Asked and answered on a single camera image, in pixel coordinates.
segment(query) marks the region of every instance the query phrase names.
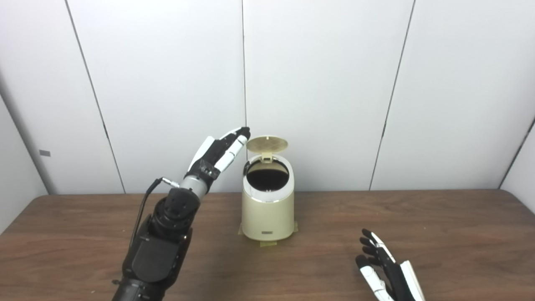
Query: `cable connector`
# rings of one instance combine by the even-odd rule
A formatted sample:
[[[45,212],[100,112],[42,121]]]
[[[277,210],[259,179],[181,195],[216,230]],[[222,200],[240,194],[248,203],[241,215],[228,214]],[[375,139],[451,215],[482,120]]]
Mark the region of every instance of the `cable connector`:
[[[180,185],[179,185],[177,182],[173,181],[173,180],[169,180],[169,179],[166,179],[166,178],[162,178],[162,181],[163,181],[165,184],[167,184],[167,185],[169,185],[169,186],[171,186],[171,187],[173,187],[173,188],[179,188],[179,187],[180,187]]]

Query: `wooden table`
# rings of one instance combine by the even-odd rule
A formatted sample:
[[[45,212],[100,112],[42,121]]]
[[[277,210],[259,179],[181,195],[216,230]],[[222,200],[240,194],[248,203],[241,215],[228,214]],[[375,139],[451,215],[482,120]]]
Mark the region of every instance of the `wooden table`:
[[[34,200],[0,236],[0,300],[111,300],[140,200]],[[299,231],[270,247],[238,235],[240,201],[205,197],[165,300],[375,300],[354,262],[363,227],[410,259],[427,301],[535,300],[535,215],[505,191],[298,193]]]

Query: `black cable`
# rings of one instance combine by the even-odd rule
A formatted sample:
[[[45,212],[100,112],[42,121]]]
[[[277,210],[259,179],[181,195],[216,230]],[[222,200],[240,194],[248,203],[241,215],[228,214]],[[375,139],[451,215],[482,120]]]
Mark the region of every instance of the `black cable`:
[[[137,219],[135,221],[134,230],[132,231],[132,238],[130,238],[130,247],[132,247],[132,243],[134,242],[134,237],[137,233],[137,229],[139,228],[139,223],[141,222],[141,217],[143,215],[143,209],[145,208],[145,203],[147,202],[147,198],[152,193],[154,188],[158,186],[162,182],[162,178],[154,180],[154,182],[149,186],[147,189],[147,192],[145,193],[145,196],[143,196],[143,200],[141,201],[141,206],[139,207],[139,212],[137,214]]]

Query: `silver metal cylinder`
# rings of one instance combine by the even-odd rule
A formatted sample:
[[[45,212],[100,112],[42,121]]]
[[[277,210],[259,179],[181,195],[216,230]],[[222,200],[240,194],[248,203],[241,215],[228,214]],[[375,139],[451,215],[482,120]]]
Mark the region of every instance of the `silver metal cylinder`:
[[[185,177],[184,180],[182,180],[182,183],[180,183],[180,187],[193,191],[201,201],[208,191],[206,183],[195,176]]]

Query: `white wall panel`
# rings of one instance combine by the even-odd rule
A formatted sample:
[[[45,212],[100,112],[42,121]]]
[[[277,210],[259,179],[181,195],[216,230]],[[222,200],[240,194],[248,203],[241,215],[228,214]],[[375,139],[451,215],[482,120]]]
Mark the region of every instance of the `white wall panel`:
[[[530,133],[501,187],[535,213],[535,134]]]
[[[535,115],[534,12],[416,1],[372,189],[498,188]]]
[[[0,2],[0,91],[51,193],[123,192],[64,1]]]
[[[44,194],[43,181],[0,97],[0,234]]]
[[[181,180],[207,136],[244,126],[240,0],[68,3],[127,192]],[[241,190],[244,162],[212,190]]]
[[[297,190],[367,190],[412,1],[244,0],[247,123]]]

